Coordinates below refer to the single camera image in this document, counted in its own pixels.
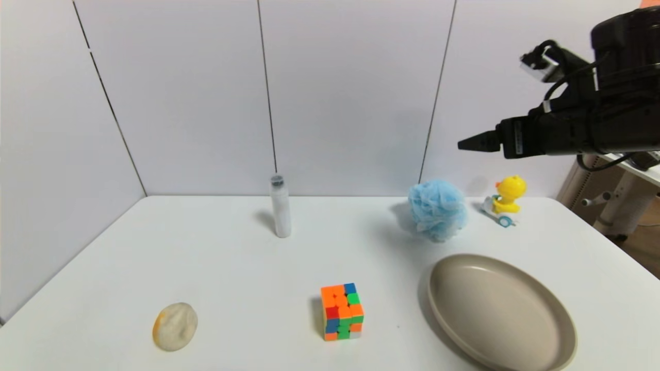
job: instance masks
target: white table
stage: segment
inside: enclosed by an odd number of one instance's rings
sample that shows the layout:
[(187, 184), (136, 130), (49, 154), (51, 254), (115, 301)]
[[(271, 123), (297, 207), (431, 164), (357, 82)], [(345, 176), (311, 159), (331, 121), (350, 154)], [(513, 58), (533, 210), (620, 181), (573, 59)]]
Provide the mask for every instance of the white table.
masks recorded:
[[(473, 207), (445, 244), (411, 235), (405, 198), (293, 197), (279, 239), (267, 197), (149, 197), (0, 329), (0, 370), (479, 370), (429, 316), (429, 268), (456, 253), (507, 261), (564, 303), (578, 333), (567, 370), (660, 369), (660, 281), (550, 199), (502, 228)], [(317, 296), (355, 282), (363, 337), (326, 343)], [(159, 311), (190, 303), (182, 350), (151, 339)]]
[[(601, 156), (601, 158), (603, 158), (607, 161), (617, 160), (620, 157), (621, 157), (620, 154), (613, 154), (613, 153), (604, 154), (603, 156)], [(639, 169), (633, 167), (631, 164), (628, 164), (627, 161), (621, 162), (617, 166), (624, 169), (625, 171), (635, 175), (635, 176), (640, 177), (641, 179), (644, 179), (647, 182), (652, 183), (656, 187), (660, 187), (660, 165), (654, 166), (654, 167), (652, 167), (652, 168), (650, 168), (649, 170), (646, 170), (646, 171), (642, 171), (642, 170), (639, 170)]]
[[(606, 154), (601, 158), (613, 161), (620, 154)], [(612, 191), (612, 199), (594, 223), (594, 228), (606, 236), (627, 236), (637, 228), (639, 220), (644, 215), (653, 199), (660, 191), (660, 166), (654, 166), (647, 171), (638, 170), (627, 161), (618, 166), (626, 172)]]

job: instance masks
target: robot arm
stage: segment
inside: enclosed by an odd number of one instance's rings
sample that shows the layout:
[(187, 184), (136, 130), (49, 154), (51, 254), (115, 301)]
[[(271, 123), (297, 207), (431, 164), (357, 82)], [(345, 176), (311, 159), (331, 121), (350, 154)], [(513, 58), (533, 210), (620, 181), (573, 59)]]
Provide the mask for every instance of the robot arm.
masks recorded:
[[(598, 24), (591, 44), (593, 63), (552, 40), (521, 57), (528, 72), (554, 83), (543, 103), (460, 141), (459, 149), (498, 152), (501, 146), (506, 158), (660, 150), (660, 7)], [(564, 83), (565, 91), (550, 99)]]

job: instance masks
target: blue sticker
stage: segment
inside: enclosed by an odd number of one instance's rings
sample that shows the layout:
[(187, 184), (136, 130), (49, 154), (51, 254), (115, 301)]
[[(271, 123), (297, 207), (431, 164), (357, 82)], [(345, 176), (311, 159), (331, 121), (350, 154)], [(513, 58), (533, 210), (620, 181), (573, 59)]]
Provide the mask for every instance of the blue sticker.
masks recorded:
[(344, 292), (346, 292), (346, 295), (357, 293), (357, 290), (355, 289), (355, 284), (354, 283), (345, 284), (344, 285)]

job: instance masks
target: orange sticker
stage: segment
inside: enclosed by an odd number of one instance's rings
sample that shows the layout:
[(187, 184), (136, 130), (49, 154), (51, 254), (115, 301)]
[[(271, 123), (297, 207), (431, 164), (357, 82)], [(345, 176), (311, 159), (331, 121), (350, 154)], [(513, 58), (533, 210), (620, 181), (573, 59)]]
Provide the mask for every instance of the orange sticker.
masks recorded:
[(324, 308), (332, 308), (337, 305), (337, 303), (335, 303), (335, 297), (332, 295), (323, 295), (321, 301), (323, 302)]
[(340, 295), (335, 297), (335, 304), (337, 306), (348, 306), (348, 299), (346, 296)]
[(351, 311), (347, 306), (339, 307), (339, 318), (351, 318)]
[(656, 7), (660, 5), (660, 0), (642, 0), (640, 8)]
[(362, 311), (362, 305), (353, 304), (352, 306), (350, 306), (350, 314), (352, 317), (364, 316), (364, 312)]

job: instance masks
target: cable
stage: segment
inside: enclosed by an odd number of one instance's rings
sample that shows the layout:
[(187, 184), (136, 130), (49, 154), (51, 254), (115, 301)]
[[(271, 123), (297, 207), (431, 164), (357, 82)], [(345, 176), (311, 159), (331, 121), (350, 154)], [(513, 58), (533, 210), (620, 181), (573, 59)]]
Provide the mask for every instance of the cable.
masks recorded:
[(588, 168), (587, 165), (584, 164), (584, 159), (582, 158), (581, 154), (579, 154), (577, 156), (576, 161), (577, 161), (577, 165), (580, 168), (582, 168), (583, 170), (587, 170), (588, 172), (599, 172), (599, 171), (602, 171), (602, 170), (605, 170), (605, 169), (612, 168), (616, 165), (619, 165), (621, 162), (624, 162), (625, 160), (628, 160), (630, 157), (632, 157), (632, 155), (633, 155), (633, 153), (625, 154), (625, 155), (621, 156), (620, 158), (617, 158), (616, 160), (614, 160), (614, 161), (612, 161), (608, 164), (601, 165), (601, 166), (598, 166), (596, 168)]
[(610, 53), (607, 52), (599, 60), (597, 60), (593, 63), (590, 63), (590, 64), (588, 64), (584, 67), (580, 67), (579, 69), (576, 69), (575, 71), (573, 71), (573, 72), (571, 72), (567, 75), (564, 75), (561, 79), (557, 80), (557, 82), (554, 85), (552, 85), (550, 87), (550, 89), (548, 89), (548, 92), (545, 93), (545, 97), (543, 98), (543, 100), (550, 100), (550, 97), (552, 96), (552, 93), (554, 93), (554, 91), (557, 90), (559, 88), (559, 86), (562, 86), (566, 81), (568, 81), (568, 79), (570, 79), (571, 77), (573, 77), (573, 76), (575, 76), (579, 73), (582, 73), (584, 71), (588, 71), (590, 69), (593, 69), (594, 67), (598, 67), (609, 55), (610, 55)]

